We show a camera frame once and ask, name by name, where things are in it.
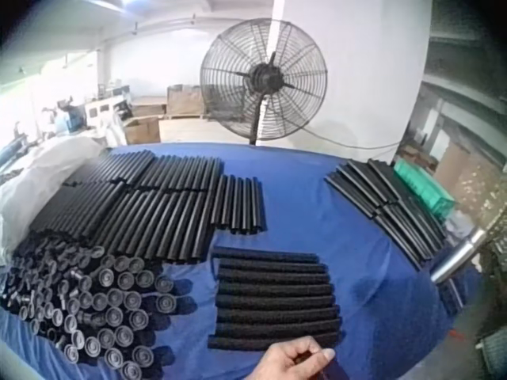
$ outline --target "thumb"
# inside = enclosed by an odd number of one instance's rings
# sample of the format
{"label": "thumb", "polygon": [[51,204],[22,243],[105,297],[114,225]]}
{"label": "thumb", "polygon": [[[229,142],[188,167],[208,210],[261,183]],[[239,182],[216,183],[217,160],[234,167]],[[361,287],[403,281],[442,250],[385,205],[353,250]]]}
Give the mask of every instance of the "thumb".
{"label": "thumb", "polygon": [[292,372],[295,372],[299,378],[311,378],[318,372],[322,371],[331,360],[334,358],[334,350],[331,348],[324,348],[323,350],[316,352],[304,362],[291,368]]}

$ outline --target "green plastic crate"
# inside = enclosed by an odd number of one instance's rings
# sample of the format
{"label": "green plastic crate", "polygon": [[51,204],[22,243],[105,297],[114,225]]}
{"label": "green plastic crate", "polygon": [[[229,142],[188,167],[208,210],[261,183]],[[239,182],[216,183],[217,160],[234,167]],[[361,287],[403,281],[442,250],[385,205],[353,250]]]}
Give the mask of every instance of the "green plastic crate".
{"label": "green plastic crate", "polygon": [[456,202],[433,177],[403,159],[396,162],[395,172],[421,198],[433,215],[440,220],[447,218]]}

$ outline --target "silver metal tube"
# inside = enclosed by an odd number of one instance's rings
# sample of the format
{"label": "silver metal tube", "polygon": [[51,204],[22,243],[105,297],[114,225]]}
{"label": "silver metal tube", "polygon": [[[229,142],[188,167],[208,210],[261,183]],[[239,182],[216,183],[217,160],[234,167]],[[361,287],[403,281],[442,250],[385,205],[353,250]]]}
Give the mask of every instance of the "silver metal tube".
{"label": "silver metal tube", "polygon": [[486,238],[486,231],[475,227],[470,234],[464,238],[449,256],[431,271],[431,280],[434,283],[443,283],[453,276],[467,262],[469,262],[477,251],[477,248]]}

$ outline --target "blue tablecloth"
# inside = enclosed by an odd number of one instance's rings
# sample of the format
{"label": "blue tablecloth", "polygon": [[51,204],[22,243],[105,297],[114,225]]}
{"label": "blue tablecloth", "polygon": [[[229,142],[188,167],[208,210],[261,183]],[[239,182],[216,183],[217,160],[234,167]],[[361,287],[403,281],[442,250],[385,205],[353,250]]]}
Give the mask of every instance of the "blue tablecloth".
{"label": "blue tablecloth", "polygon": [[[126,146],[117,152],[150,149],[156,154],[220,157],[225,173],[258,177],[264,186],[268,231],[254,236],[215,233],[212,244],[317,253],[329,266],[341,307],[345,339],[337,346],[343,378],[397,378],[423,359],[452,324],[427,270],[415,272],[392,240],[323,177],[340,158],[267,147],[227,144],[155,144]],[[261,353],[208,350],[215,330],[217,282],[210,261],[166,266],[175,280],[189,279],[198,309],[172,317],[157,333],[156,346],[168,345],[175,361],[165,378],[241,378],[252,371]],[[466,299],[477,273],[459,282]],[[116,378],[101,359],[98,367],[69,364],[47,340],[34,337],[27,323],[0,310],[0,339],[45,378]]]}

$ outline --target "industrial fan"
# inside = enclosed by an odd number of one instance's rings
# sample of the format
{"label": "industrial fan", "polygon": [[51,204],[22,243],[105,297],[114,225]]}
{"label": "industrial fan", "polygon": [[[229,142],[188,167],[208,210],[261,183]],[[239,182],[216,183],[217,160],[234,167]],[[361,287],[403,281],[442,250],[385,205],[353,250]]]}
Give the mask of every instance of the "industrial fan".
{"label": "industrial fan", "polygon": [[202,62],[200,84],[210,117],[255,145],[310,122],[326,95],[327,69],[303,30],[259,18],[218,35]]}

